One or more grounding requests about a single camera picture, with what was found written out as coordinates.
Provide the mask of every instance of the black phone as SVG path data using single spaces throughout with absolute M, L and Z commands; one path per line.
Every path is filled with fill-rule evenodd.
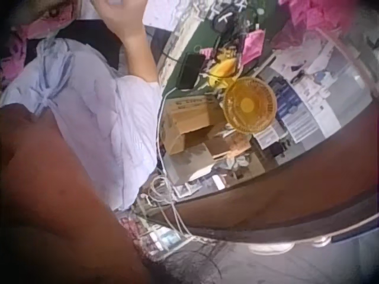
M 198 53 L 188 53 L 185 56 L 176 87 L 179 90 L 193 89 L 201 68 L 205 62 L 205 55 Z

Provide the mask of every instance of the black fabric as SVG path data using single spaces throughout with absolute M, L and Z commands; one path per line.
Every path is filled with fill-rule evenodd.
M 98 50 L 108 64 L 118 69 L 121 41 L 107 28 L 101 20 L 77 20 L 60 30 L 58 38 L 69 38 L 88 44 Z M 41 40 L 28 40 L 25 64 L 37 57 L 36 47 Z

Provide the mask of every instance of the forearm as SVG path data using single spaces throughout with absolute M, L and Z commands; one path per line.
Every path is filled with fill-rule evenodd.
M 144 29 L 132 37 L 122 39 L 122 42 L 129 73 L 147 82 L 157 82 L 158 71 Z

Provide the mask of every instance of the yellow object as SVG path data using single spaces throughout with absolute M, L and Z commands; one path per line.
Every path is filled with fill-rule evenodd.
M 226 88 L 237 80 L 239 74 L 236 73 L 237 60 L 235 58 L 226 59 L 216 64 L 209 71 L 208 83 L 212 88 Z
M 224 113 L 230 125 L 241 133 L 259 133 L 277 113 L 274 91 L 256 78 L 240 78 L 231 84 L 224 97 Z

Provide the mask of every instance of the yellow circular container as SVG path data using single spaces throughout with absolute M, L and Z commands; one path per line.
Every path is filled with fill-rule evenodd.
M 223 108 L 233 128 L 255 134 L 272 123 L 278 104 L 274 91 L 265 82 L 240 78 L 226 89 Z

